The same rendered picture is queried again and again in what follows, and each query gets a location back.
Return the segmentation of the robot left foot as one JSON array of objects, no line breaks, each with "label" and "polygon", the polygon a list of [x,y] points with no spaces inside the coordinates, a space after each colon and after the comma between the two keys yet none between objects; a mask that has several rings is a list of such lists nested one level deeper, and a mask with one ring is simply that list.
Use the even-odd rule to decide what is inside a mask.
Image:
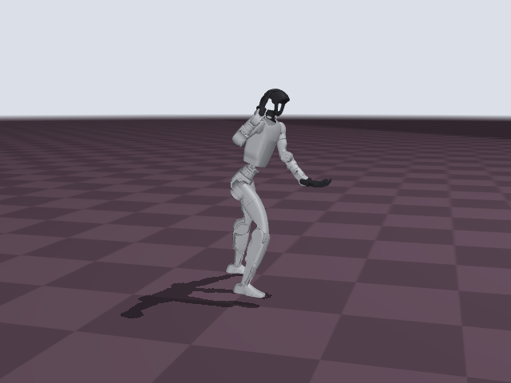
[{"label": "robot left foot", "polygon": [[235,266],[235,264],[234,265],[229,264],[227,266],[226,272],[231,273],[231,274],[235,274],[235,273],[244,274],[244,269],[245,269],[245,266],[243,266],[242,264],[241,264],[241,267],[237,267],[237,266]]}]

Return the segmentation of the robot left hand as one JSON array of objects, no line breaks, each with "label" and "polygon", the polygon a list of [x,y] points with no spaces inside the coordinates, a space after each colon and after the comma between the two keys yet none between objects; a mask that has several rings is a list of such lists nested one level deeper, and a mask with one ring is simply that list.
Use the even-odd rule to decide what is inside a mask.
[{"label": "robot left hand", "polygon": [[308,178],[307,180],[301,179],[299,182],[302,185],[306,185],[307,187],[312,186],[314,188],[322,188],[322,187],[326,187],[331,182],[331,178],[329,179],[329,181],[328,181],[328,179],[317,181],[317,180],[311,180],[311,178]]}]

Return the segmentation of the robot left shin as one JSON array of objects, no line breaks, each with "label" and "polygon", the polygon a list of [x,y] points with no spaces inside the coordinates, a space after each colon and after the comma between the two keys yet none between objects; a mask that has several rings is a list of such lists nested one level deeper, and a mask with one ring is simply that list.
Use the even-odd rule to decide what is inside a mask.
[{"label": "robot left shin", "polygon": [[[250,225],[251,226],[251,225]],[[237,267],[241,267],[241,263],[244,257],[244,251],[246,250],[248,244],[248,237],[250,233],[250,227],[248,231],[243,234],[237,234],[235,230],[233,231],[233,244],[232,247],[235,250],[234,264]],[[241,259],[241,261],[240,261]]]}]

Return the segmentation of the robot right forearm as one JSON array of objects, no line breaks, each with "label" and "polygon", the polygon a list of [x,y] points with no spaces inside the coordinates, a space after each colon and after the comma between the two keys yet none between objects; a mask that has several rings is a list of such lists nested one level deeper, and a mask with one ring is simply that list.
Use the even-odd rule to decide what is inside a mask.
[{"label": "robot right forearm", "polygon": [[[259,109],[257,109],[255,112],[254,112],[254,115],[252,115],[248,120],[247,122],[242,125],[238,130],[237,132],[233,135],[233,137],[238,133],[238,132],[242,132],[244,135],[250,135],[252,133],[252,130],[254,128],[257,127],[257,125],[260,123],[260,121],[266,116],[266,113],[264,114],[264,116],[260,116],[259,115]],[[233,138],[232,137],[232,138]]]}]

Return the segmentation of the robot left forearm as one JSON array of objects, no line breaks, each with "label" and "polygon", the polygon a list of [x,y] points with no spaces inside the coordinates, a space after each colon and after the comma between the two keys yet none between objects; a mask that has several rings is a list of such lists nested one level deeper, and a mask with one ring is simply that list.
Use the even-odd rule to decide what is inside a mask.
[{"label": "robot left forearm", "polygon": [[[292,159],[291,162],[287,162],[286,163],[287,165],[287,170],[290,170],[292,175],[298,180],[300,181],[301,179],[304,179],[304,180],[307,180],[308,177],[305,176],[304,172],[300,169],[300,167],[297,165],[296,161],[294,160],[294,157]],[[301,186],[305,186],[305,185],[302,185],[300,182],[299,184]]]}]

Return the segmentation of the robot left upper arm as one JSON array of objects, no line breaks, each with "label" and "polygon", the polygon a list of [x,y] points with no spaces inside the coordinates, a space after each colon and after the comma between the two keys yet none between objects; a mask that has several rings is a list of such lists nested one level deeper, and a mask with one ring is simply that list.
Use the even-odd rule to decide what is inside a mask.
[{"label": "robot left upper arm", "polygon": [[278,148],[278,152],[279,152],[279,158],[283,162],[287,163],[287,162],[292,161],[293,155],[291,152],[288,152],[286,150],[286,148],[287,148],[286,127],[285,127],[284,123],[280,122],[280,124],[281,124],[281,133],[279,136],[279,140],[277,142],[277,148]]}]

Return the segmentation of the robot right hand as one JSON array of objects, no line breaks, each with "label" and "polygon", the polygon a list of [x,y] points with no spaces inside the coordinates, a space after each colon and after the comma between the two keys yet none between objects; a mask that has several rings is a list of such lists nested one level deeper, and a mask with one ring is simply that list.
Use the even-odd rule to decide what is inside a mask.
[{"label": "robot right hand", "polygon": [[261,98],[260,100],[260,103],[259,103],[259,106],[256,107],[256,110],[259,109],[259,115],[260,116],[264,116],[265,112],[266,112],[266,108],[265,108],[265,105],[269,99],[269,96],[275,92],[278,92],[276,89],[270,89],[268,90],[264,95],[263,97]]}]

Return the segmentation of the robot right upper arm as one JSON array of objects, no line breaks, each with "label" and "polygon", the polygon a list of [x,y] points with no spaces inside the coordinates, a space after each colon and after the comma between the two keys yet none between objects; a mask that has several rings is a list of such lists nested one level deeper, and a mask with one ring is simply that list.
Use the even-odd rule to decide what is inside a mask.
[{"label": "robot right upper arm", "polygon": [[260,123],[257,125],[257,127],[252,130],[252,133],[249,136],[248,135],[244,135],[242,132],[238,132],[232,138],[232,141],[236,145],[242,147],[248,141],[248,138],[250,138],[251,136],[253,136],[256,133],[260,134],[263,131],[264,125],[265,125],[265,122],[263,120],[261,120]]}]

